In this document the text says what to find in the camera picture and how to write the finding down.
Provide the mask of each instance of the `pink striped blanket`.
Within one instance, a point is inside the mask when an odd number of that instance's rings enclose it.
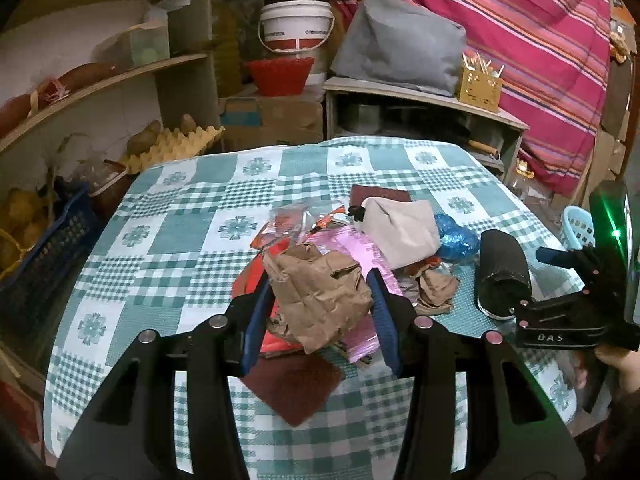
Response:
[[[332,0],[349,23],[359,0]],[[609,68],[609,0],[410,0],[460,23],[470,49],[505,65],[500,106],[530,129],[521,153],[571,194],[594,145]]]

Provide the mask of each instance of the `blue plastic bag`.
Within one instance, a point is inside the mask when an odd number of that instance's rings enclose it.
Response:
[[[436,256],[443,260],[459,261],[473,256],[480,250],[480,237],[467,227],[460,227],[445,214],[434,215],[441,246]]]

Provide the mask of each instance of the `red plastic bag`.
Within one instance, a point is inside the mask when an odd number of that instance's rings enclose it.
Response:
[[[283,238],[282,240],[273,244],[268,249],[268,251],[269,254],[280,254],[288,247],[289,239]],[[231,297],[234,298],[236,296],[240,296],[241,294],[248,294],[249,292],[253,292],[255,290],[255,287],[258,286],[258,282],[260,282],[260,278],[262,277],[263,272],[264,267],[262,266],[262,253],[260,253],[251,261],[251,263],[249,263],[249,265],[244,268],[244,270],[234,281],[231,290]],[[273,309],[271,309],[271,316],[275,316],[277,310],[278,302],[275,301],[273,303]],[[260,348],[260,353],[270,354],[273,352],[293,351],[301,348],[301,344],[287,343],[283,339],[274,336],[271,332],[265,332],[264,339],[262,340],[262,347]]]

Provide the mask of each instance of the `black cylindrical object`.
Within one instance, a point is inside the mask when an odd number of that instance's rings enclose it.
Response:
[[[531,279],[520,244],[498,229],[484,231],[476,267],[478,309],[493,319],[507,320],[522,300],[531,301]]]

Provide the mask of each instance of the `wooden box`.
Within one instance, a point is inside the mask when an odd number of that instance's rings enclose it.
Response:
[[[497,112],[501,92],[502,79],[499,77],[462,67],[460,90],[457,95],[460,102]]]

